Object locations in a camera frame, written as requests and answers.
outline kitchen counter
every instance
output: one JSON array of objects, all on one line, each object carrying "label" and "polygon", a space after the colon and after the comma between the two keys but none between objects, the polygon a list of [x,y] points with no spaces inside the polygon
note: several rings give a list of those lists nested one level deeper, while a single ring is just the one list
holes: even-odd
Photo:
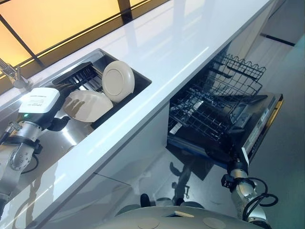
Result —
[{"label": "kitchen counter", "polygon": [[[14,228],[15,218],[25,218],[28,209],[32,220],[44,220],[271,2],[172,0],[33,76],[34,83],[47,79],[100,48],[152,83],[46,170],[35,195],[28,186],[9,202],[0,228]],[[3,104],[16,93],[12,89],[0,101]],[[26,227],[22,222],[18,228]]]}]

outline stainless steel sink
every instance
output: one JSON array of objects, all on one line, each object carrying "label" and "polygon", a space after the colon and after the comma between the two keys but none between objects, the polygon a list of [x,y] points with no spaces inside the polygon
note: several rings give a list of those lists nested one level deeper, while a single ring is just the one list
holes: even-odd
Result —
[{"label": "stainless steel sink", "polygon": [[[51,75],[46,80],[40,82],[38,86],[46,87],[52,84],[58,84],[63,82],[78,83],[77,78],[67,78],[71,70],[79,66],[82,63],[91,62],[93,66],[99,71],[103,72],[105,67],[115,61],[116,59],[102,50],[95,50],[92,53],[84,56],[78,61],[70,64],[64,69],[58,71],[57,73]],[[28,186],[32,181],[34,181],[40,174],[42,174],[46,169],[56,163],[62,156],[64,156],[69,150],[71,150],[75,145],[82,141],[86,136],[88,136],[95,128],[100,126],[104,121],[106,121],[110,116],[117,112],[121,107],[132,100],[136,95],[138,95],[142,90],[144,90],[151,81],[134,71],[135,76],[135,89],[132,94],[127,96],[122,102],[115,104],[113,109],[103,115],[95,123],[84,123],[71,119],[66,127],[59,132],[52,132],[49,130],[44,130],[39,137],[41,145],[43,146],[42,152],[38,155],[39,166],[32,172],[23,174],[20,177],[19,185],[16,190],[12,193],[11,198],[16,196],[20,191],[22,191],[26,186]],[[94,77],[90,81],[86,82],[80,90],[102,90],[102,83],[99,76]],[[0,131],[2,132],[10,121],[15,121],[18,114],[18,108],[22,102],[22,97],[11,101],[9,104],[4,105],[0,109]],[[67,115],[63,109],[57,113],[57,117],[61,118]],[[35,166],[34,160],[25,169],[30,169]]]}]

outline dishwasher rack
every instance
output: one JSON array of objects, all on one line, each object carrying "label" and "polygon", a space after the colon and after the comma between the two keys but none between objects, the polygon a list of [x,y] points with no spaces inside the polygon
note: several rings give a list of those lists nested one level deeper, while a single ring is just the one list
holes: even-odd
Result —
[{"label": "dishwasher rack", "polygon": [[265,71],[257,64],[219,53],[171,99],[169,129],[178,122],[219,141],[262,88],[258,81]]}]

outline window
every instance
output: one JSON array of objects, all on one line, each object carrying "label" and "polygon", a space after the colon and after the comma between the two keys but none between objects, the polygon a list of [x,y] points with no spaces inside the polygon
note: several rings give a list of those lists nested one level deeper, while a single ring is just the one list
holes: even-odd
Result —
[{"label": "window", "polygon": [[[0,0],[0,58],[29,78],[166,1]],[[0,94],[11,88],[4,78]]]}]

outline white plate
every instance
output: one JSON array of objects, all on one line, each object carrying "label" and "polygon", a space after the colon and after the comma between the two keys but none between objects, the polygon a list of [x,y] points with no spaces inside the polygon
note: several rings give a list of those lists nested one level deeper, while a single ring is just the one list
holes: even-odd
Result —
[{"label": "white plate", "polygon": [[103,72],[102,87],[113,102],[120,102],[134,90],[132,69],[123,61],[113,61]]},{"label": "white plate", "polygon": [[113,104],[104,93],[94,91],[75,91],[66,99],[63,109],[78,121],[95,122],[113,108]]}]

